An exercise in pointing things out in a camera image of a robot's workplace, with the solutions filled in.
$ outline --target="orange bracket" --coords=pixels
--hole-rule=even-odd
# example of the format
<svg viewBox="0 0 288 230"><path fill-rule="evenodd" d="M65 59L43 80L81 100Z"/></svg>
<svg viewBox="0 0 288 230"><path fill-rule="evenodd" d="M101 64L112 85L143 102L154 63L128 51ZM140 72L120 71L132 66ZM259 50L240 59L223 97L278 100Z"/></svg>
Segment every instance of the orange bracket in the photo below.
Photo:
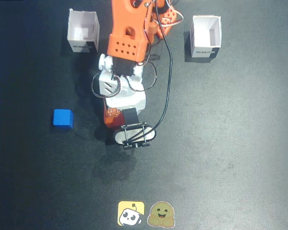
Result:
<svg viewBox="0 0 288 230"><path fill-rule="evenodd" d="M171 8L169 8L163 14L163 17L160 21L162 24L169 24L169 23L174 23L176 21L176 19L177 19L177 13L175 11L173 11ZM173 26L163 27L163 31L164 31L165 36L167 36L169 34L169 31L171 30L172 27ZM163 39L163 34L162 34L160 27L158 28L157 34L160 37L160 39Z"/></svg>
<svg viewBox="0 0 288 230"><path fill-rule="evenodd" d="M104 99L104 122L108 128L116 129L125 124L123 113L117 108L108 108Z"/></svg>
<svg viewBox="0 0 288 230"><path fill-rule="evenodd" d="M148 42L144 26L148 29L153 4L150 4L151 0L143 0L140 6L135 8L131 2L112 0L113 29L109 38L108 55L142 62Z"/></svg>

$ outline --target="white robot part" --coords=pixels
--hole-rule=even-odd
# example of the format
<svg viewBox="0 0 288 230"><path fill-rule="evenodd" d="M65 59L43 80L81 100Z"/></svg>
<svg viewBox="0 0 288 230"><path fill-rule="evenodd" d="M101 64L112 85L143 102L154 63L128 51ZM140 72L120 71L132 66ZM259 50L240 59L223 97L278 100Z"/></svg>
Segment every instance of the white robot part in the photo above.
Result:
<svg viewBox="0 0 288 230"><path fill-rule="evenodd" d="M113 59L111 56L101 55L99 59L99 90L101 95L111 95L118 90L118 82L112 78ZM126 76L131 87L124 76L120 77L121 91L118 95L106 98L106 104L110 108L118 108L120 110L135 108L137 114L145 109L146 94L142 85L143 67L135 66L133 68L134 75Z"/></svg>

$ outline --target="open box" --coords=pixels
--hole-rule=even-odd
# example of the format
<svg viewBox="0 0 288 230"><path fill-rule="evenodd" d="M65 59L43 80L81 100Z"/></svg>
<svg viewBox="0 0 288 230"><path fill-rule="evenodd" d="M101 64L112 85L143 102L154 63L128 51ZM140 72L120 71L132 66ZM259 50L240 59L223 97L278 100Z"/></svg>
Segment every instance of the open box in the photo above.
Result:
<svg viewBox="0 0 288 230"><path fill-rule="evenodd" d="M76 53L98 51L99 21L95 11L69 9L67 40Z"/></svg>
<svg viewBox="0 0 288 230"><path fill-rule="evenodd" d="M222 43L221 17L193 16L190 39L192 58L215 58Z"/></svg>

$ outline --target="wire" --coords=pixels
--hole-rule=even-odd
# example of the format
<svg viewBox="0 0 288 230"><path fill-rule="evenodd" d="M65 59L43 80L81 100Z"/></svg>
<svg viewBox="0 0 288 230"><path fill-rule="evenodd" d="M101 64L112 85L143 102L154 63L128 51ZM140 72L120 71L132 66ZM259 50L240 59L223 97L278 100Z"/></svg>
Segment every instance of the wire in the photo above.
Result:
<svg viewBox="0 0 288 230"><path fill-rule="evenodd" d="M114 91L113 93L109 94L109 95L101 95L101 94L97 94L94 92L94 79L95 77L99 75L99 73L95 74L93 79L92 79L92 83L91 83L91 90L94 94L94 96L99 97L99 98L110 98L110 97L115 97L116 95L118 95L121 92L121 81L120 81L120 77L117 75L114 75L113 77L116 78L116 81L118 83L117 88L116 88L116 92Z"/></svg>
<svg viewBox="0 0 288 230"><path fill-rule="evenodd" d="M159 18L158 7L156 7L156 14L157 14L158 23L159 23L159 25L161 25L161 21L160 21L160 18ZM166 36L165 36L165 33L164 33L164 30L163 30L162 26L160 27L160 29L161 29L161 32L162 32L162 35L163 35L163 38L164 38L164 42L165 42L165 44L167 46L167 49L168 49L168 54L169 54L168 90L167 90L167 97L166 97L165 107L164 107L164 110L163 110L163 113L162 113L162 116L161 116L160 120L158 121L158 123L150 131L148 131L147 133L144 133L143 135L135 138L137 135L142 133L142 132L139 132L136 135L134 135L131 138L129 138L128 140L126 140L124 143L128 143L128 142L131 142L131 141L139 140L139 139L143 138L144 136L146 136L147 134L155 131L155 129L161 124L162 120L164 119L165 113L167 112L167 109L168 109L169 92L170 92L171 79L172 79L173 57L172 57L172 52L171 52L170 47L168 45L168 41L166 39Z"/></svg>
<svg viewBox="0 0 288 230"><path fill-rule="evenodd" d="M146 36L146 39L148 41L148 46L149 46L149 49L148 49L148 56L147 56L147 59L144 61L144 62L138 62L138 66L145 66L147 63L148 63L148 60L150 58L150 52L152 50L152 44L148 38L148 34L147 34L147 31L146 31L146 28L145 28L145 24L146 24L146 20L147 20L147 14L148 14L148 6L147 6L147 10L146 10L146 16L145 16L145 20L144 20L144 25L143 25L143 31L144 31L144 34Z"/></svg>
<svg viewBox="0 0 288 230"><path fill-rule="evenodd" d="M152 85L151 85L150 87L148 87L147 89L145 89L145 90L136 90L136 89L134 89L134 88L130 85L130 81L128 80L128 78L124 75L124 78L125 78L126 81L128 82L129 88L130 88L132 91L135 91L135 92L145 92L145 91L151 89L151 88L155 85L156 80L157 80L157 70L156 70L155 65L154 65L152 62L149 61L148 63L151 64L151 65L153 66L153 68L154 68L155 78L154 78L154 82L152 83Z"/></svg>

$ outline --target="yellow logo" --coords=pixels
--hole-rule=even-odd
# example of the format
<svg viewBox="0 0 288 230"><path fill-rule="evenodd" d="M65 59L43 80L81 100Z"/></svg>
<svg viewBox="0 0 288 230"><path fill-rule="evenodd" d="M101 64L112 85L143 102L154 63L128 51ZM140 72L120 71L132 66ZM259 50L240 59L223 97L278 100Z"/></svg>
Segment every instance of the yellow logo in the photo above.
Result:
<svg viewBox="0 0 288 230"><path fill-rule="evenodd" d="M120 201L118 210L118 224L133 226L140 224L144 215L144 203L140 201Z"/></svg>

